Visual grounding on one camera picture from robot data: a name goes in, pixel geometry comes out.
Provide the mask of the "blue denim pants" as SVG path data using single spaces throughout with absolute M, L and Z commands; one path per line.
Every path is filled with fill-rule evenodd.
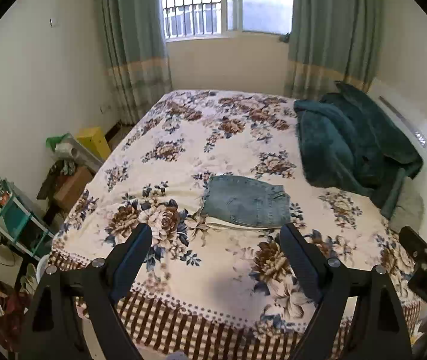
M 202 201 L 202 215 L 242 227 L 278 228 L 291 219 L 283 186 L 248 177 L 211 177 Z

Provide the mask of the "right green curtain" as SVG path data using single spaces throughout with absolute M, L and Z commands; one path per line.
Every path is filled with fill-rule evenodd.
M 293 0 L 285 96 L 317 100 L 338 81 L 368 91 L 382 24 L 382 0 Z

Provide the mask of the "brown cardboard box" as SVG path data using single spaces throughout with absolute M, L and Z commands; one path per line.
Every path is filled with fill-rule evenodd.
M 86 166 L 78 167 L 73 175 L 62 176 L 60 186 L 53 195 L 54 202 L 64 212 L 69 212 L 91 180 L 92 174 Z

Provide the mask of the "dark green fleece blanket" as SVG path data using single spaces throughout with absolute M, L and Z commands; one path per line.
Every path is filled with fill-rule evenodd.
M 405 178 L 416 177 L 423 159 L 366 93 L 343 81 L 336 87 L 294 104 L 305 179 L 366 196 L 389 219 Z

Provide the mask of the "floral bedspread with checked border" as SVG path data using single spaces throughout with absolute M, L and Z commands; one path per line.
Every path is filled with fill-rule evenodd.
M 412 260 L 370 198 L 305 180 L 296 127 L 291 98 L 164 95 L 87 184 L 51 263 L 85 267 L 147 224 L 152 244 L 117 307 L 133 341 L 190 359 L 280 359 L 315 310 L 280 247 L 291 223 L 346 267 L 383 266 L 413 328 Z

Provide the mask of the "window with metal bars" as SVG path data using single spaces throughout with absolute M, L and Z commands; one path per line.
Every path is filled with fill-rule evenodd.
M 161 0 L 168 41 L 234 36 L 275 35 L 287 43 L 294 0 Z

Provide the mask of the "grey pillow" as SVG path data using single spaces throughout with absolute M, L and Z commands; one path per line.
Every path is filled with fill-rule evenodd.
M 409 177 L 404 178 L 392 217 L 389 220 L 389 229 L 399 234 L 402 228 L 408 226 L 418 233 L 423 222 L 424 210 L 423 198 L 415 188 L 413 180 Z

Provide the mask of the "left green curtain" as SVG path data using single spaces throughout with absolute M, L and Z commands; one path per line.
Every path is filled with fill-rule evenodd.
M 135 125 L 172 90 L 161 0 L 96 0 L 121 121 Z

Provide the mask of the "green metal shelf rack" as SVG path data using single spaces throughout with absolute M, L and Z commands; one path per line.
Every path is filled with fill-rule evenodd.
M 16 250 L 40 260 L 49 254 L 53 232 L 34 212 L 31 202 L 0 177 L 0 235 Z

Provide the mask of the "green curtain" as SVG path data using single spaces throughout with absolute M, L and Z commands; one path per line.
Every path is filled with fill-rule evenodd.
M 382 0 L 293 0 L 285 96 L 317 100 L 338 81 L 368 91 L 382 24 Z
M 96 0 L 121 121 L 135 125 L 172 90 L 161 0 Z

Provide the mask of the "yellow box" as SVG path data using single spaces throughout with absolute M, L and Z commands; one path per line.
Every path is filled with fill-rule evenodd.
M 75 138 L 97 158 L 105 161 L 111 154 L 111 149 L 101 127 L 81 129 Z

